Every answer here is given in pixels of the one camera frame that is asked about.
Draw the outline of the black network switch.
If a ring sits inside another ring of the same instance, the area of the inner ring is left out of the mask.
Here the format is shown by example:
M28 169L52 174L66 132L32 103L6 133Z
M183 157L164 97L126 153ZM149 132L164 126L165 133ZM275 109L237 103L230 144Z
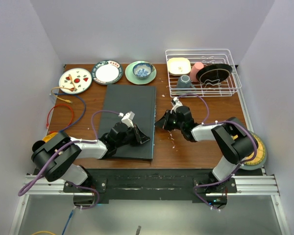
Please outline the black network switch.
M154 86L108 85L98 138L105 159L152 161L156 113Z

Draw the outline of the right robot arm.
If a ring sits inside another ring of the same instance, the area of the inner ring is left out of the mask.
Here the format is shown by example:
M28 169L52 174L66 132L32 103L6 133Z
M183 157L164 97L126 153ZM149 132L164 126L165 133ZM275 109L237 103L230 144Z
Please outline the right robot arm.
M213 124L199 124L195 122L189 107L180 106L167 110L155 122L155 127L167 131L177 129L190 142L216 141L218 144L222 157L210 173L208 183L194 187L196 193L199 188L220 192L240 166L247 162L246 158L251 154L257 155L256 139L235 117Z

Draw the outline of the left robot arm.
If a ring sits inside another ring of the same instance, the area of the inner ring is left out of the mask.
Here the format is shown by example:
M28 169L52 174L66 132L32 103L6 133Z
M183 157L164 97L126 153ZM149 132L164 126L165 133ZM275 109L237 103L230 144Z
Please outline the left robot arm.
M87 192L92 180L83 167L74 165L79 155L94 159L108 158L122 146L139 146L148 141L150 137L136 124L129 127L122 122L116 123L110 132L98 140L76 139L66 133L58 133L49 141L40 140L32 146L31 159L40 171L29 186L32 187L44 177L49 182L58 179L69 181L80 192Z

